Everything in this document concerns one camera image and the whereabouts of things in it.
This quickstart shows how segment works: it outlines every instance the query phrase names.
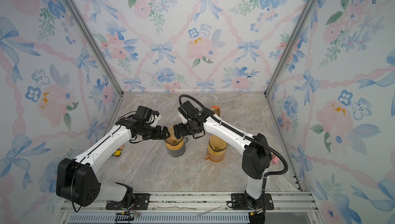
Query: brown band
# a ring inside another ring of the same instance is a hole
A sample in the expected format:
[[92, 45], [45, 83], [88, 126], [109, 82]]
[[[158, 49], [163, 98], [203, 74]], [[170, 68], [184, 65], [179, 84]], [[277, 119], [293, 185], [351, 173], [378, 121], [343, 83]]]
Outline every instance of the brown band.
[[225, 148], [227, 148], [228, 147], [228, 144], [226, 143], [226, 147], [225, 148], [223, 148], [223, 149], [213, 149], [213, 147], [211, 146], [211, 143], [210, 143], [210, 140], [209, 140], [209, 145], [210, 145], [210, 148], [214, 151], [214, 152], [221, 152], [221, 151], [224, 151], [225, 150]]

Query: floral wallpaper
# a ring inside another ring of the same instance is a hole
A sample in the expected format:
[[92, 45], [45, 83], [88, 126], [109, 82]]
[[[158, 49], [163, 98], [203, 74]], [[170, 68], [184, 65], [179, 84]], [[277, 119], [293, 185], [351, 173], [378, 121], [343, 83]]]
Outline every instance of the floral wallpaper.
[[0, 222], [52, 223], [58, 163], [101, 138], [119, 95], [62, 0], [0, 10]]
[[395, 223], [395, 0], [318, 0], [270, 101], [326, 224]]
[[214, 92], [264, 91], [307, 0], [74, 1], [124, 91]]

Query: metal vent grille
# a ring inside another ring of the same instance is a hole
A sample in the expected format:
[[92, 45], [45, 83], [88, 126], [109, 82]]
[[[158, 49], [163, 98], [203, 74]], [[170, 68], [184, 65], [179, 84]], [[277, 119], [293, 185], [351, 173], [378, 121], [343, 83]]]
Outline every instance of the metal vent grille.
[[[131, 223], [249, 223], [248, 213], [207, 213], [197, 216], [197, 213], [141, 213], [140, 217], [135, 218]], [[126, 216], [116, 216], [115, 213], [73, 213], [68, 223], [70, 224], [87, 224], [102, 223], [113, 224], [117, 222], [127, 223], [122, 219]]]

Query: metal frame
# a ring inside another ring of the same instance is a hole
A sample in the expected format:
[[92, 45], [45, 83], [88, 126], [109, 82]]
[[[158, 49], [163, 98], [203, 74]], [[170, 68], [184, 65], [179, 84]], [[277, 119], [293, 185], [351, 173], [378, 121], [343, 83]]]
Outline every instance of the metal frame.
[[[248, 213], [248, 210], [232, 210], [227, 207], [232, 193], [243, 192], [148, 192], [151, 194], [145, 213], [199, 213], [211, 209], [210, 213]], [[271, 194], [274, 210], [266, 212], [306, 212], [310, 219], [319, 222], [319, 212], [311, 192], [266, 192]], [[107, 202], [95, 202], [82, 207], [79, 213], [115, 213], [123, 211], [106, 210]], [[65, 201], [56, 221], [67, 223], [74, 214], [70, 201]]]
[[85, 36], [88, 45], [92, 49], [93, 53], [95, 54], [96, 59], [98, 60], [100, 66], [104, 70], [104, 72], [107, 75], [108, 80], [114, 87], [114, 89], [118, 92], [119, 95], [122, 95], [123, 91], [121, 87], [119, 86], [113, 72], [110, 69], [110, 66], [108, 65], [106, 59], [103, 57], [101, 50], [99, 46], [96, 44], [95, 39], [91, 33], [91, 31], [88, 29], [88, 26], [86, 25], [81, 13], [77, 9], [77, 5], [74, 2], [74, 0], [63, 0], [66, 7], [70, 12], [72, 13], [72, 16], [74, 17], [77, 26], [81, 30], [82, 35]]
[[306, 24], [307, 18], [309, 18], [309, 15], [311, 14], [313, 8], [315, 7], [316, 2], [317, 0], [308, 0], [306, 6], [302, 10], [299, 21], [294, 27], [294, 30], [291, 33], [291, 37], [289, 38], [289, 42], [287, 43], [287, 46], [284, 49], [284, 53], [282, 54], [282, 57], [279, 60], [276, 69], [274, 70], [272, 78], [270, 79], [269, 86], [266, 89], [266, 96], [270, 96], [270, 93], [273, 91], [274, 85], [276, 84], [276, 81], [280, 76], [281, 70], [283, 69], [285, 63], [287, 62], [287, 59], [291, 54], [292, 48], [294, 47], [296, 41], [299, 39], [300, 33], [302, 32], [304, 25]]

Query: yellow object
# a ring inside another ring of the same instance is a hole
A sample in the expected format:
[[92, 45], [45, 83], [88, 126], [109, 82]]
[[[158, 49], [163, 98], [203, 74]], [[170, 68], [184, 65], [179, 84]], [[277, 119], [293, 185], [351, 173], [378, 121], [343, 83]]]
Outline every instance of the yellow object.
[[[182, 140], [182, 138], [177, 139], [175, 137], [175, 135], [174, 135], [174, 128], [173, 127], [169, 127], [169, 133], [170, 133], [170, 137], [166, 138], [166, 140], [165, 140], [166, 141], [166, 147], [168, 149], [170, 149], [170, 150], [173, 150], [173, 151], [180, 149], [184, 145], [183, 141], [180, 142]], [[169, 143], [179, 143], [179, 144], [173, 146], [173, 145], [171, 145]]]
[[[220, 107], [213, 106], [215, 108], [214, 113], [220, 116]], [[220, 139], [216, 135], [212, 135], [209, 140], [209, 144], [207, 145], [207, 152], [205, 156], [205, 160], [210, 159], [213, 162], [219, 162], [225, 157], [225, 149], [228, 143], [224, 140]]]

